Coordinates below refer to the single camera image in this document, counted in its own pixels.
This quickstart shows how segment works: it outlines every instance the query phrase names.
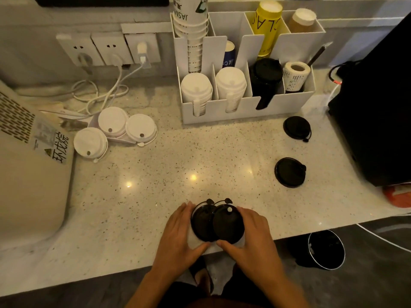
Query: electrical outlet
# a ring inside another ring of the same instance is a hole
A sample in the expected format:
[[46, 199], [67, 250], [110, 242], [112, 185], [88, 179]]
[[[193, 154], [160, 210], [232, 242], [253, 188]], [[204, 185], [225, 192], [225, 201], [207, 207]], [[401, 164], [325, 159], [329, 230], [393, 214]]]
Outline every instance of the electrical outlet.
[[106, 65], [113, 65], [113, 54], [120, 56], [123, 65], [134, 63], [122, 32], [93, 32], [91, 39]]
[[91, 57], [93, 66], [104, 66], [104, 61], [91, 40], [90, 33], [58, 34], [55, 38], [76, 66], [84, 66], [79, 59], [81, 53]]
[[140, 42], [147, 43], [147, 55], [150, 63], [158, 63], [160, 59], [160, 51], [158, 49], [157, 37], [154, 33], [143, 33], [143, 34], [126, 34], [126, 40], [133, 55], [134, 62], [136, 64], [140, 63], [140, 58], [137, 52], [137, 45]]

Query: white roll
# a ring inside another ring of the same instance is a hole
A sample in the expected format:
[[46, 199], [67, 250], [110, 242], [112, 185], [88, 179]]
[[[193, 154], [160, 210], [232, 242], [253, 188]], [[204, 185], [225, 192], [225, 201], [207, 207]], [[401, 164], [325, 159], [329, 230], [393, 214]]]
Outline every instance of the white roll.
[[287, 92], [298, 92], [308, 75], [311, 68], [301, 61], [289, 61], [283, 69], [284, 87]]

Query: person's right hand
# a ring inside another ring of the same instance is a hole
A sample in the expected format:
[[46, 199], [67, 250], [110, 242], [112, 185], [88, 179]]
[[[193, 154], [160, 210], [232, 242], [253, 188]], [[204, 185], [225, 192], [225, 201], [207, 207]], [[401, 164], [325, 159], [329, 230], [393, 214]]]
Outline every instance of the person's right hand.
[[281, 284], [286, 276], [270, 234], [268, 221], [253, 210], [242, 207], [237, 209], [244, 221], [244, 247], [237, 248], [223, 240], [218, 240], [217, 245], [237, 262], [244, 274], [260, 290], [272, 290]]

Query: dark floor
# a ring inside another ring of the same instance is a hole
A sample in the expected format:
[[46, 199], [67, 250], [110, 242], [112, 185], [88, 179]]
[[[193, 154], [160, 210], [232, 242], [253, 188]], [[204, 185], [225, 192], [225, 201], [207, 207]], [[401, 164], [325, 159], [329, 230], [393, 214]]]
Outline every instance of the dark floor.
[[[362, 225], [411, 250], [411, 216], [385, 218]], [[411, 253], [356, 225], [334, 231], [347, 253], [343, 266], [334, 271], [297, 266], [286, 249], [285, 240], [276, 241], [287, 274], [303, 287], [313, 307], [411, 307]], [[208, 255], [206, 262], [216, 284], [214, 293], [221, 293], [233, 261], [224, 253], [217, 253]], [[123, 307], [148, 270], [144, 268], [2, 297], [0, 308]]]

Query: white cup holder rack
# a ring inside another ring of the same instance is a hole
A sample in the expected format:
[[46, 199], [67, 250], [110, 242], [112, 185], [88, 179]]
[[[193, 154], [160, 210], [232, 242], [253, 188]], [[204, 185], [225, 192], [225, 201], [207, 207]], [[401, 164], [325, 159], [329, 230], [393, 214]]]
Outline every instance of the white cup holder rack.
[[[270, 57], [278, 59], [281, 65], [288, 61], [308, 62], [310, 57], [321, 47], [324, 29], [315, 21], [313, 32], [291, 33], [285, 22], [293, 15], [293, 10], [285, 10], [277, 32], [277, 41]], [[308, 76], [302, 92], [285, 93], [284, 83], [279, 87], [267, 108], [256, 110], [259, 96], [253, 96], [249, 66], [257, 60], [264, 35], [254, 34], [249, 20], [254, 12], [211, 12], [209, 13], [208, 34], [203, 40], [201, 73], [206, 75], [213, 85], [213, 97], [207, 102], [205, 114], [194, 116], [193, 104], [183, 103], [181, 81], [188, 74], [187, 40], [176, 37], [173, 29], [176, 52], [177, 75], [180, 86], [180, 101], [183, 124], [204, 123], [231, 120], [237, 118], [261, 117], [275, 114], [296, 113], [315, 92], [313, 72]], [[234, 43], [236, 49], [235, 67], [244, 72], [247, 88], [236, 111], [227, 113], [227, 99], [218, 99], [215, 75], [222, 68], [227, 40]]]

